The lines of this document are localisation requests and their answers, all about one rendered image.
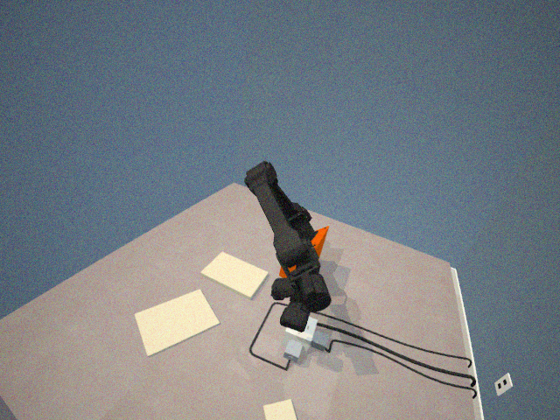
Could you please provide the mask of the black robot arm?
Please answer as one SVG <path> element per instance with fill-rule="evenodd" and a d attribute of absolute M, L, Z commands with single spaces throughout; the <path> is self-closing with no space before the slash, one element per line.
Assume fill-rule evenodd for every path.
<path fill-rule="evenodd" d="M 319 232 L 315 232 L 309 222 L 311 215 L 298 203 L 291 202 L 279 187 L 271 162 L 262 161 L 246 174 L 244 183 L 257 197 L 273 230 L 276 258 L 287 276 L 274 281 L 270 295 L 275 300 L 290 298 L 295 302 L 295 288 L 291 285 L 297 281 L 304 307 L 310 312 L 323 311 L 332 299 L 319 274 L 319 255 L 311 242 Z M 290 272 L 289 268 L 293 266 L 296 268 Z"/>

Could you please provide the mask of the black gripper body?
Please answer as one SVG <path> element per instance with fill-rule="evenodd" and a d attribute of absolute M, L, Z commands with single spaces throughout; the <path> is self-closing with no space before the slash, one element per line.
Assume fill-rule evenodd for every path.
<path fill-rule="evenodd" d="M 284 308 L 283 314 L 280 318 L 281 326 L 293 329 L 298 332 L 304 332 L 307 321 L 308 321 L 308 310 L 304 306 L 303 295 L 300 289 L 300 285 L 297 281 L 294 281 L 291 285 L 295 288 L 295 302 L 292 307 Z"/>

